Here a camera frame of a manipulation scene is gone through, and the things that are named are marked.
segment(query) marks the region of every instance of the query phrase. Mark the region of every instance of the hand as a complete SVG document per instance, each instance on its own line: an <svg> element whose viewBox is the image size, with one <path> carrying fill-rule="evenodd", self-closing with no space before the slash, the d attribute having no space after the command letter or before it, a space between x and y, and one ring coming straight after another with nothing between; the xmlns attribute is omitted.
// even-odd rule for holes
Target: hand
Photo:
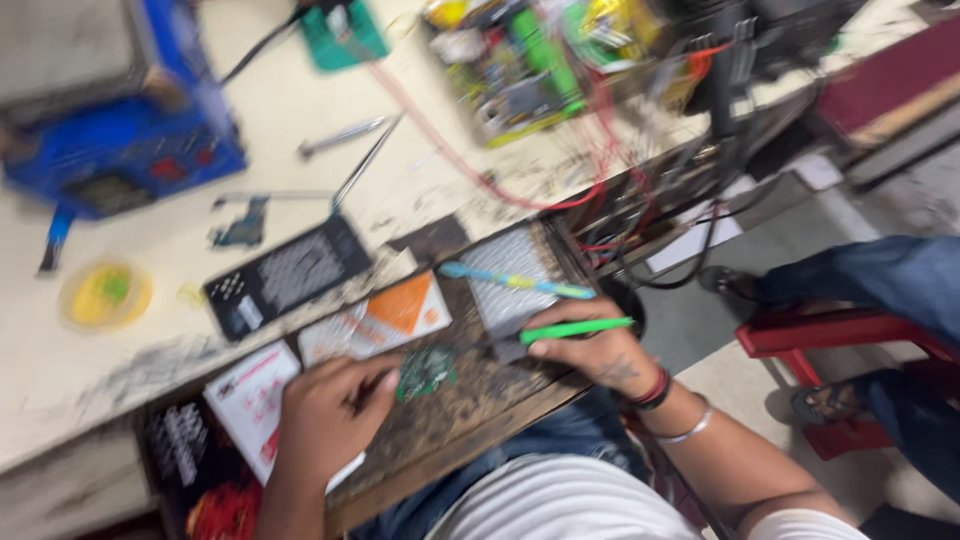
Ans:
<svg viewBox="0 0 960 540"><path fill-rule="evenodd" d="M271 482L322 495L330 478L370 445L394 406L399 366L398 355L341 356L291 381L283 389Z"/></svg>
<svg viewBox="0 0 960 540"><path fill-rule="evenodd" d="M524 328L623 316L623 311L609 298L562 300L531 317ZM527 353L573 366L628 399L639 398L657 382L656 362L625 328L600 331L588 339L539 339Z"/></svg>

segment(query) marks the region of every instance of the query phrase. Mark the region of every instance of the foot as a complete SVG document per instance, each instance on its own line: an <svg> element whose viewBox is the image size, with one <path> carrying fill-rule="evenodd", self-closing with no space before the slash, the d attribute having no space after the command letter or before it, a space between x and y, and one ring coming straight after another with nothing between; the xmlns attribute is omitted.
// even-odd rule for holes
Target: foot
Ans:
<svg viewBox="0 0 960 540"><path fill-rule="evenodd" d="M791 404L801 418L818 425L847 420L866 411L848 382L805 388L794 395Z"/></svg>
<svg viewBox="0 0 960 540"><path fill-rule="evenodd" d="M807 395L804 401L815 412L834 422L863 412L863 405L856 399L853 385L845 382L822 386Z"/></svg>
<svg viewBox="0 0 960 540"><path fill-rule="evenodd" d="M732 296L751 302L756 298L757 276L727 266L710 266L700 272L700 285L721 296Z"/></svg>

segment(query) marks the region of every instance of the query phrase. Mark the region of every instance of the silver bangle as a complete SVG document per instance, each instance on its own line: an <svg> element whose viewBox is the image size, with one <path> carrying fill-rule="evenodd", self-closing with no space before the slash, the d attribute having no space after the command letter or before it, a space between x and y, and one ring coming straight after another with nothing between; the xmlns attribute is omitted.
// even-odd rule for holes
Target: silver bangle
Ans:
<svg viewBox="0 0 960 540"><path fill-rule="evenodd" d="M683 435L677 435L676 437L654 436L654 438L657 439L657 442L661 444L679 443L679 442L685 441L686 439L704 430L704 428L707 426L707 424L710 421L710 416L713 415L713 405L710 404L710 401L708 401L707 398L703 396L703 394L697 394L697 396L700 399L704 400L704 403L707 405L707 410L704 411L704 417L700 419L700 422L697 422L697 425L694 426L692 430L684 433Z"/></svg>

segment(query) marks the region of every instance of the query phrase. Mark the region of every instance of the blue toothbrush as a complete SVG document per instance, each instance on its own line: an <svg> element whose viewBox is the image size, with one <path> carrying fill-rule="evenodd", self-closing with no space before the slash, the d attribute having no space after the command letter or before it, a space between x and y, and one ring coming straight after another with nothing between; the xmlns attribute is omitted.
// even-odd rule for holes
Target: blue toothbrush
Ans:
<svg viewBox="0 0 960 540"><path fill-rule="evenodd" d="M539 291L565 296L566 298L588 299L596 296L592 290L579 285L568 283L541 282L532 278L516 276L513 274L501 274L499 272L485 272L483 270L474 270L462 262L445 262L438 268L441 274L448 278L475 278L476 280L485 280L488 282L500 283L508 287L537 289Z"/></svg>

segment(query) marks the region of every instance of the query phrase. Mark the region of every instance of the grey floor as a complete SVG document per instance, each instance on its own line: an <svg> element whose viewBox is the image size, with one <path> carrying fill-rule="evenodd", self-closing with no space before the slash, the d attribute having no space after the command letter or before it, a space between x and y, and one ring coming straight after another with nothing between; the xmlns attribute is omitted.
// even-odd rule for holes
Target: grey floor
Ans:
<svg viewBox="0 0 960 540"><path fill-rule="evenodd" d="M737 220L746 232L715 247L708 264L763 274L852 241L794 175L782 178L765 204ZM692 260L680 264L657 281L675 281L687 275L693 264ZM638 265L635 275L650 277L645 265ZM753 311L750 304L708 293L697 282L676 290L643 287L638 291L647 312L642 344L672 373L730 343L733 331Z"/></svg>
<svg viewBox="0 0 960 540"><path fill-rule="evenodd" d="M715 247L708 264L762 274L852 241L894 233L956 233L958 171L960 148L954 147L865 196L854 196L842 185L813 193L795 174L784 173L762 204L735 218L745 233ZM738 204L734 200L732 208ZM675 281L692 264L680 264L658 281ZM644 264L636 266L635 275L650 276ZM708 293L697 282L676 290L643 287L638 292L647 312L642 344L674 374L730 343L733 331L753 310L747 303Z"/></svg>

